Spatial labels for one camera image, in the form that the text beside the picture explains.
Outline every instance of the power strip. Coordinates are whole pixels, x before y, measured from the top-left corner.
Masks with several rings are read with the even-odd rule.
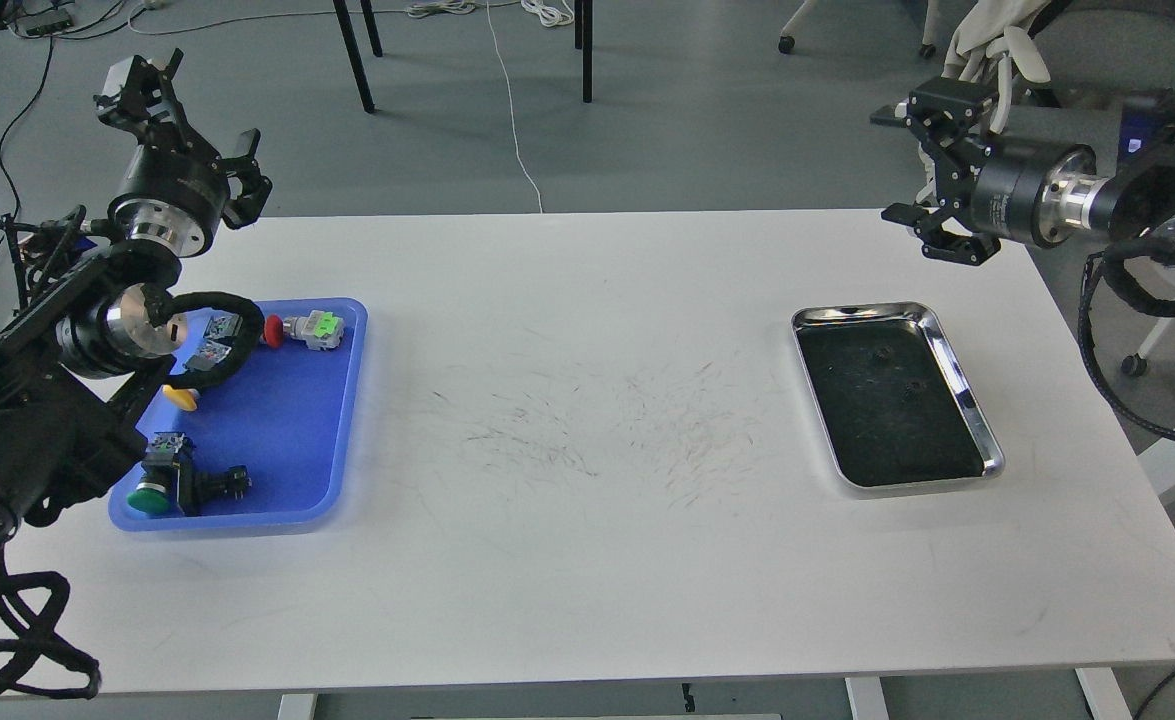
[[[74,26],[74,23],[75,20],[70,19],[70,13],[67,13],[62,8],[58,8],[56,11],[51,11],[48,13],[40,13],[39,15],[19,18],[19,20],[16,20],[19,32],[24,33],[27,38],[43,38],[53,35],[53,33]]]

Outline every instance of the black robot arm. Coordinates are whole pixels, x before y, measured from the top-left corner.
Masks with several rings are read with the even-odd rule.
[[[139,147],[108,217],[66,217],[24,224],[1,217],[19,280],[20,310],[0,332],[0,619],[14,638],[0,639],[11,659],[0,669],[7,689],[47,697],[94,697],[98,661],[55,633],[69,597],[56,573],[11,576],[5,543],[24,522],[42,527],[63,510],[102,497],[145,457],[135,425],[164,383],[201,388],[235,374],[262,334],[263,316],[228,292],[170,296],[180,258],[209,250],[220,220],[239,228],[258,218],[271,181],[258,173],[258,132],[241,135],[239,155],[222,159],[186,122],[166,65],[140,56],[108,73],[98,116],[129,132]],[[240,193],[231,197],[229,179]],[[28,233],[21,240],[18,233]],[[99,238],[102,242],[93,242]],[[215,307],[240,316],[230,352],[197,372],[170,374],[183,345],[184,312]],[[80,383],[129,375],[109,401]],[[33,610],[20,595],[43,588]],[[42,689],[20,682],[42,657],[85,674],[85,686]]]
[[[900,112],[872,122],[906,127],[929,159],[933,208],[895,202],[881,218],[907,226],[926,258],[981,265],[1000,240],[1052,249],[1073,234],[1107,241],[1090,256],[1081,282],[1077,338],[1095,388],[1119,415],[1175,440],[1175,429],[1130,410],[1104,381],[1094,355],[1090,302],[1099,282],[1137,312],[1175,318],[1175,300],[1159,300],[1126,268],[1128,260],[1175,265],[1175,125],[1160,129],[1116,176],[1099,176],[1085,144],[995,135],[983,122],[995,105],[989,87],[933,78]],[[954,220],[966,233],[944,223]]]

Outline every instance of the chair wheel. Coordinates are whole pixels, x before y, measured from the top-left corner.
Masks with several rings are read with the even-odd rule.
[[[1128,375],[1128,377],[1137,378],[1140,375],[1146,375],[1148,370],[1148,363],[1146,363],[1144,357],[1140,357],[1137,352],[1134,355],[1127,355],[1124,359],[1121,361],[1121,374]]]

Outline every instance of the stainless steel tray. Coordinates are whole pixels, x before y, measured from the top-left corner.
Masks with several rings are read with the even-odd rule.
[[[989,478],[1003,455],[938,316],[916,302],[792,318],[840,477],[858,487]]]

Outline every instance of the green button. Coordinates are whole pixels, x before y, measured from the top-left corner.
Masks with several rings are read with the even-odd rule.
[[[170,511],[170,498],[157,489],[139,487],[125,497],[125,502],[139,512],[147,514],[166,514]]]
[[[334,312],[323,314],[321,315],[321,319],[317,319],[316,323],[316,337],[330,336],[330,334],[334,334],[337,329],[340,329],[340,319],[337,319],[337,316],[335,316]]]

